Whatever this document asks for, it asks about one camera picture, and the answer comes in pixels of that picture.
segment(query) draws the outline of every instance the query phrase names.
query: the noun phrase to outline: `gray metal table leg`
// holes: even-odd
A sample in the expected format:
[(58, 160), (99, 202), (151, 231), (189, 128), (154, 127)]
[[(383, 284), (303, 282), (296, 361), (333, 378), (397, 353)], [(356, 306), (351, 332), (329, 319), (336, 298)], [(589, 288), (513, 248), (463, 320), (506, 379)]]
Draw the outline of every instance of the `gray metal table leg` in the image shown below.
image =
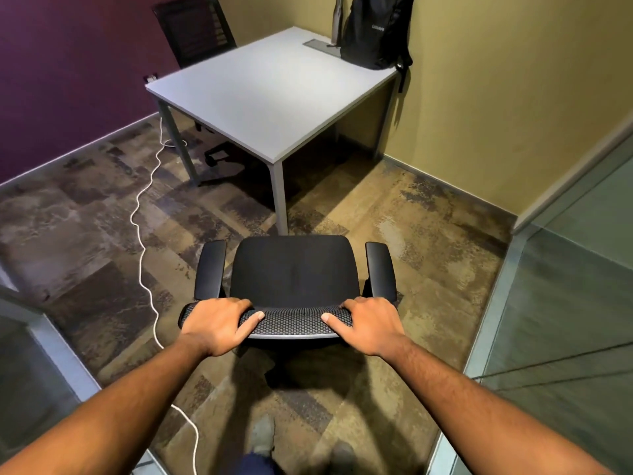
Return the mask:
[(288, 235), (288, 217), (286, 213), (286, 191), (284, 190), (284, 169), (282, 162), (269, 165), (270, 181), (273, 184), (275, 213), (277, 214), (277, 231), (280, 235)]
[(373, 149), (374, 158), (378, 158), (378, 155), (380, 155), (380, 153), (378, 152), (380, 150), (380, 142), (382, 142), (382, 138), (385, 135), (385, 131), (388, 124), (387, 117), (389, 116), (389, 111), (391, 111), (391, 107), (394, 103), (394, 100), (396, 99), (399, 79), (400, 79), (400, 75), (396, 75), (394, 77), (394, 80), (392, 82), (393, 85), (391, 87), (391, 95), (389, 96), (389, 100), (387, 100), (387, 103), (385, 103), (384, 110), (382, 111), (382, 118), (380, 119), (380, 128), (378, 129), (378, 135), (376, 136), (376, 141), (374, 143), (374, 149)]
[(196, 167), (194, 167), (194, 164), (191, 161), (189, 151), (187, 151), (187, 147), (182, 142), (182, 136), (178, 131), (178, 127), (176, 126), (176, 122), (171, 115), (171, 111), (169, 111), (169, 105), (162, 101), (160, 98), (156, 98), (156, 103), (158, 104), (158, 112), (160, 113), (160, 116), (163, 117), (165, 125), (167, 125), (167, 133), (169, 133), (171, 140), (176, 146), (176, 150), (180, 155), (182, 164), (185, 166), (185, 169), (189, 174), (189, 178), (192, 182), (194, 182), (196, 186), (198, 186), (200, 184), (200, 178), (198, 178)]

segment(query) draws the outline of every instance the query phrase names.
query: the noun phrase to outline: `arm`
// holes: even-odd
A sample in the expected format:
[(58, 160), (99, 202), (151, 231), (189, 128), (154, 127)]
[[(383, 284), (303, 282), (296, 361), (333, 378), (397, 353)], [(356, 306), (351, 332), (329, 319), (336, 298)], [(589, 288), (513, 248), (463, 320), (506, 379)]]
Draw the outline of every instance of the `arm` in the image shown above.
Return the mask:
[(387, 300), (358, 297), (344, 306), (352, 312), (352, 327), (329, 313), (323, 321), (357, 350), (393, 367), (474, 474), (611, 473), (580, 447), (412, 342)]
[(250, 305), (199, 302), (175, 343), (80, 405), (2, 465), (0, 475), (129, 474), (200, 361), (235, 348), (263, 318), (255, 313), (238, 328)]

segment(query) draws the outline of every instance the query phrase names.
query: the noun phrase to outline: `desk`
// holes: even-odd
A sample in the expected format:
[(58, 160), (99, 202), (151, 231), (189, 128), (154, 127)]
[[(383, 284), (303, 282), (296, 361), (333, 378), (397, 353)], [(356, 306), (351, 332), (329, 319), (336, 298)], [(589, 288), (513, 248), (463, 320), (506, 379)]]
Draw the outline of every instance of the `desk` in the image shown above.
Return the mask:
[[(368, 70), (303, 44), (327, 38), (289, 28), (189, 66), (146, 87), (191, 180), (199, 177), (169, 107), (220, 133), (270, 169), (277, 230), (288, 234), (283, 160), (335, 123), (397, 71)], [(391, 100), (385, 106), (377, 153)]]

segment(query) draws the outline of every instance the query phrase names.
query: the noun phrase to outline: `yellow wall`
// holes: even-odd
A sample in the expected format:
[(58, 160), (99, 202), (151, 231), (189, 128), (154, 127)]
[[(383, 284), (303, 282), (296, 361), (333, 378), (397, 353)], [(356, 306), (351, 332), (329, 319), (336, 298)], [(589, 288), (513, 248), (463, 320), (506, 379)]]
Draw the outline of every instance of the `yellow wall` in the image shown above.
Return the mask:
[[(238, 44), (331, 30), (334, 0), (220, 2)], [(384, 151), (520, 213), (633, 109), (631, 13), (633, 0), (416, 0)], [(371, 144), (385, 96), (342, 132)]]

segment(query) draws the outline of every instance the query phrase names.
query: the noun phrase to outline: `hand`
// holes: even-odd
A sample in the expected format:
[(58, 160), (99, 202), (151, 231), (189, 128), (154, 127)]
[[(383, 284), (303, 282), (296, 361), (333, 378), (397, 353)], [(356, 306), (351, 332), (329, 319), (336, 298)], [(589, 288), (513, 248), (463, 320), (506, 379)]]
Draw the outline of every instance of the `hand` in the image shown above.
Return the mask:
[(406, 338), (396, 307), (384, 298), (357, 296), (343, 306), (352, 312), (352, 327), (345, 325), (331, 313), (321, 319), (347, 343), (366, 355), (385, 358), (389, 349)]
[(199, 301), (182, 325), (180, 337), (195, 338), (202, 343), (207, 356), (224, 355), (242, 343), (264, 318), (264, 312), (258, 311), (238, 328), (240, 316), (250, 306), (249, 300), (239, 298)]

